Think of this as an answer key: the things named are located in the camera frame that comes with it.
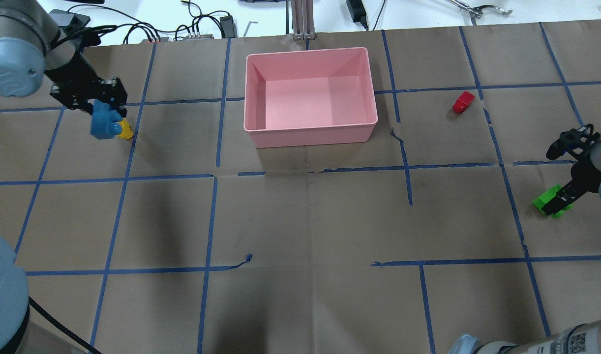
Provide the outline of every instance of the red toy block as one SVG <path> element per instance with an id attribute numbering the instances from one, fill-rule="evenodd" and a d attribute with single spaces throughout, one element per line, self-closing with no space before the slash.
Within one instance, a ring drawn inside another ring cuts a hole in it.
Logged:
<path id="1" fill-rule="evenodd" d="M 458 97 L 456 103 L 453 104 L 453 111 L 457 114 L 464 112 L 474 99 L 476 99 L 476 97 L 466 90 L 460 95 L 460 97 Z"/>

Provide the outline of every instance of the blue toy block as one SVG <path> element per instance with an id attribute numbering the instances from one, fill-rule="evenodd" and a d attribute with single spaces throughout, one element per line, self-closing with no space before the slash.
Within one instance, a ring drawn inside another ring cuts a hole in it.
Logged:
<path id="1" fill-rule="evenodd" d="M 121 134 L 122 129 L 118 122 L 122 120 L 123 117 L 116 109 L 96 99 L 91 118 L 91 135 L 98 139 L 112 139 L 115 135 Z"/>

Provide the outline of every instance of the metal stand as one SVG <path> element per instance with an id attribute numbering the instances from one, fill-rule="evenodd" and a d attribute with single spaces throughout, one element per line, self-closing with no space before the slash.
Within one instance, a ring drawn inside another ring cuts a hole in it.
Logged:
<path id="1" fill-rule="evenodd" d="M 316 38 L 314 0 L 292 0 L 292 27 L 296 40 Z"/>

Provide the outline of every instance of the pink plastic bin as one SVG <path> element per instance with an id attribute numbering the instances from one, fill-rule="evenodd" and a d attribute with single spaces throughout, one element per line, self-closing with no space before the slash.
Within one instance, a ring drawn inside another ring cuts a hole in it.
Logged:
<path id="1" fill-rule="evenodd" d="M 246 58 L 244 129 L 256 147 L 363 143 L 376 123 L 366 48 Z"/>

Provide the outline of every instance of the green toy block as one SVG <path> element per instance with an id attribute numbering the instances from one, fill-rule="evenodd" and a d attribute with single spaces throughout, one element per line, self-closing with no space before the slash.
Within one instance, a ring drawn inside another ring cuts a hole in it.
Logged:
<path id="1" fill-rule="evenodd" d="M 547 202 L 549 202 L 550 200 L 554 199 L 554 197 L 556 197 L 556 193 L 561 190 L 561 185 L 557 184 L 555 186 L 553 186 L 552 188 L 548 189 L 545 191 L 545 193 L 539 195 L 539 197 L 537 199 L 534 199 L 532 201 L 532 204 L 534 204 L 535 207 L 537 207 L 537 209 L 539 209 L 541 211 L 541 213 L 545 214 L 545 212 L 543 212 L 543 207 L 545 206 L 545 204 L 547 204 Z M 569 210 L 572 208 L 574 204 L 570 204 L 566 207 L 563 208 L 563 210 L 559 211 L 558 213 L 554 213 L 551 216 L 554 219 L 558 219 L 559 217 L 561 217 L 563 215 L 563 213 L 566 210 Z"/>

